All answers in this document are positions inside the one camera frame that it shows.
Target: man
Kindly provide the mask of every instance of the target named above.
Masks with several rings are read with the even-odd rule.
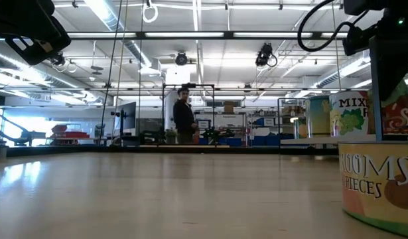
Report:
[[[191,105],[188,103],[189,89],[181,88],[177,91],[179,100],[174,104],[174,122],[177,128],[177,141],[179,144],[192,144],[193,135],[198,129],[195,123]]]

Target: dark jacket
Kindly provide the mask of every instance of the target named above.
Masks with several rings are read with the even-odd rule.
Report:
[[[192,110],[190,109],[191,105],[188,105],[189,107],[184,101],[177,100],[172,111],[177,132],[193,134],[195,133],[195,129],[192,128],[192,124],[195,122],[195,119]]]

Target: wooden floor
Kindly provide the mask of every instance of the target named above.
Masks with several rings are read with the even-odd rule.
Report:
[[[0,163],[0,239],[400,238],[341,210],[337,159],[78,153]]]

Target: pants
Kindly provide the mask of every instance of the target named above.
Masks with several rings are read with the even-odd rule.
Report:
[[[178,144],[193,144],[193,135],[191,133],[179,133],[177,141]]]

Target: potted plant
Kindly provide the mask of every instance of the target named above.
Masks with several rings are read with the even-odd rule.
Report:
[[[176,144],[176,136],[177,136],[176,131],[172,129],[167,129],[165,131],[165,142],[167,144]]]

